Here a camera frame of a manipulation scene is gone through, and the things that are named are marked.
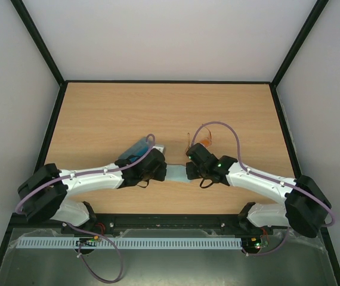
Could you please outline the orange sunglasses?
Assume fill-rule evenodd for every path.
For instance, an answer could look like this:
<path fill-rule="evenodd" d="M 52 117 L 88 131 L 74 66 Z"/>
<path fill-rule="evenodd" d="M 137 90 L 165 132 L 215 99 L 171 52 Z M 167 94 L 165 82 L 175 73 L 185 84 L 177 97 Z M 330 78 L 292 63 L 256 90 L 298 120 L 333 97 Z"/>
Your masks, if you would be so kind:
<path fill-rule="evenodd" d="M 212 145 L 212 133 L 210 131 L 210 129 L 207 126 L 201 125 L 200 126 L 200 130 L 198 132 L 196 132 L 196 135 L 199 134 L 200 131 L 203 131 L 203 137 L 201 139 L 198 140 L 198 143 L 200 143 L 202 146 L 204 146 L 205 148 L 209 148 Z M 184 153 L 186 153 L 191 147 L 191 136 L 190 136 L 190 132 L 187 134 L 187 146 L 184 150 Z"/>

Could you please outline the green glasses case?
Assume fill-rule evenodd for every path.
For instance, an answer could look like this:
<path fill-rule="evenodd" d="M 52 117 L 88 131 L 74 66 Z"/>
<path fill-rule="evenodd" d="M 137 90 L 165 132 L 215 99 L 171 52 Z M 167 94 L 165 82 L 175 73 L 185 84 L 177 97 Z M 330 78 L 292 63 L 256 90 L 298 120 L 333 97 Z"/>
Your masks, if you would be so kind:
<path fill-rule="evenodd" d="M 132 146 L 130 146 L 127 150 L 125 150 L 119 157 L 119 160 L 127 160 L 127 157 L 131 155 L 136 150 L 139 150 L 144 147 L 149 147 L 152 141 L 150 139 L 147 139 L 146 137 L 142 137 L 139 139 L 136 143 L 134 143 Z"/>

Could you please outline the blue transparent glasses case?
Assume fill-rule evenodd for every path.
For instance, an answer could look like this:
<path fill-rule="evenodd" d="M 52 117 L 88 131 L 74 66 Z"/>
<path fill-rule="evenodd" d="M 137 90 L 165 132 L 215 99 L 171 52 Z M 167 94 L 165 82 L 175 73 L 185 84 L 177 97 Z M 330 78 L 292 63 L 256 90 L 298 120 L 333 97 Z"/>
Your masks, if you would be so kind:
<path fill-rule="evenodd" d="M 140 157 L 142 157 L 143 155 L 145 155 L 146 152 L 148 152 L 149 150 L 149 147 L 144 147 L 144 148 L 141 148 L 139 150 L 136 150 L 135 152 L 133 152 L 131 155 L 129 155 L 127 157 L 127 159 L 133 163 L 135 162 L 136 160 L 138 160 Z"/>

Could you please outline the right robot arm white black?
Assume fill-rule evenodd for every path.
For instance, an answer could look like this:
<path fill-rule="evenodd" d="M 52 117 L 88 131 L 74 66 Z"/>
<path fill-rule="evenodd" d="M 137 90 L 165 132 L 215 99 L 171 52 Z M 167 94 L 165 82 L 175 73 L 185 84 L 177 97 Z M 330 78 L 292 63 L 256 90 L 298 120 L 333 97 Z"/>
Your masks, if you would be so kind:
<path fill-rule="evenodd" d="M 332 208 L 309 176 L 286 178 L 252 169 L 230 156 L 216 158 L 200 143 L 190 147 L 186 155 L 190 160 L 186 164 L 189 180 L 244 188 L 274 201 L 274 204 L 248 203 L 245 206 L 239 219 L 239 226 L 245 233 L 253 233 L 263 226 L 283 226 L 315 238 Z"/>

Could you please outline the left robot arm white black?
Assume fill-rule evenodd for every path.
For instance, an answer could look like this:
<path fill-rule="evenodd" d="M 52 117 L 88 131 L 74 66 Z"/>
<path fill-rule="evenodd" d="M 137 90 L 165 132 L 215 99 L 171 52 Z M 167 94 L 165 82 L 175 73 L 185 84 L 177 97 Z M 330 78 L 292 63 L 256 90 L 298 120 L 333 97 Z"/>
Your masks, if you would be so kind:
<path fill-rule="evenodd" d="M 143 182 L 164 181 L 166 176 L 163 148 L 155 146 L 142 156 L 131 155 L 103 167 L 84 170 L 58 169 L 46 164 L 18 188 L 18 214 L 30 223 L 57 220 L 82 226 L 92 219 L 93 211 L 86 201 L 72 197 L 102 189 L 121 189 Z"/>

